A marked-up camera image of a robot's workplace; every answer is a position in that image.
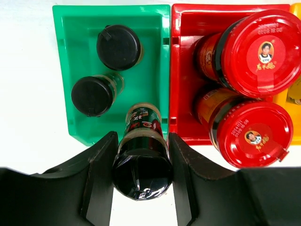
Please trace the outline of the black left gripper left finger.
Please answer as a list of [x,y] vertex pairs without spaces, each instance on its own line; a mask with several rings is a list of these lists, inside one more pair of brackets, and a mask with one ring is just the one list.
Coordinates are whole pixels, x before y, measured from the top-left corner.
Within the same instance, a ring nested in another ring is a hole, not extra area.
[[87,150],[26,175],[1,168],[3,226],[107,226],[113,198],[111,167],[118,135],[111,131]]

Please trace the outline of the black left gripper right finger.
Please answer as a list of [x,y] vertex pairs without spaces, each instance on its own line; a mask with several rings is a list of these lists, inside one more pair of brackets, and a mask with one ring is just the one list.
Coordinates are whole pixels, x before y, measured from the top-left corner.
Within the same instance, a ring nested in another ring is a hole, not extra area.
[[180,226],[298,226],[301,169],[231,171],[168,136],[174,199]]

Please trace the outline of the taped black-cap spice bottle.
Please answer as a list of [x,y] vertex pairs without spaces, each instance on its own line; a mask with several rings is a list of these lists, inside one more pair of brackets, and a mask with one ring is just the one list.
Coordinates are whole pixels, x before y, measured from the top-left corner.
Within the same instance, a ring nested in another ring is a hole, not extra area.
[[112,166],[118,191],[136,201],[160,197],[173,181],[173,167],[161,128],[158,108],[136,103],[126,115],[126,127]]

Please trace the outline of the yellow-label oil bottle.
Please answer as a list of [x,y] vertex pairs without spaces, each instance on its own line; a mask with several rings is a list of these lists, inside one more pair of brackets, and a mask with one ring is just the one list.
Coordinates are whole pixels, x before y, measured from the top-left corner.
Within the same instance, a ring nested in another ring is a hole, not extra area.
[[299,77],[292,85],[289,87],[287,92],[287,102],[296,105],[301,104],[301,77]]

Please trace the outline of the red-lid chili sauce jar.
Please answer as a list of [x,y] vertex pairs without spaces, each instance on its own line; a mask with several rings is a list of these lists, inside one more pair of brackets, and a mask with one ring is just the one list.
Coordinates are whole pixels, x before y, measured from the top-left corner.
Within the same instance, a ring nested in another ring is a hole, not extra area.
[[201,38],[194,55],[200,72],[223,87],[274,96],[301,73],[301,21],[280,9],[256,12]]

